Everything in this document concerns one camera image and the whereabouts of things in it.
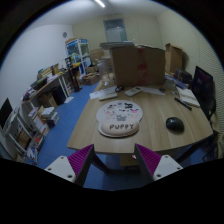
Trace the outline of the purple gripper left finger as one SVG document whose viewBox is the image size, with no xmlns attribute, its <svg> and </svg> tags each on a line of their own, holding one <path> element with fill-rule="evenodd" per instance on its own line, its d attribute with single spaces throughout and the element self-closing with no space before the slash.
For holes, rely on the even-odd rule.
<svg viewBox="0 0 224 224">
<path fill-rule="evenodd" d="M 94 145 L 91 144 L 68 157 L 59 156 L 45 170 L 67 181 L 83 186 L 94 156 Z"/>
</svg>

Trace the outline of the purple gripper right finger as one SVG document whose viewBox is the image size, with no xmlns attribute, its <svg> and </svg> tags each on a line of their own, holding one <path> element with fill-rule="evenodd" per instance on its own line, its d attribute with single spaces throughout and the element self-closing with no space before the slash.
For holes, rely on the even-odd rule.
<svg viewBox="0 0 224 224">
<path fill-rule="evenodd" d="M 145 184 L 160 180 L 182 169 L 182 166 L 169 155 L 161 156 L 140 144 L 135 144 L 134 154 Z"/>
</svg>

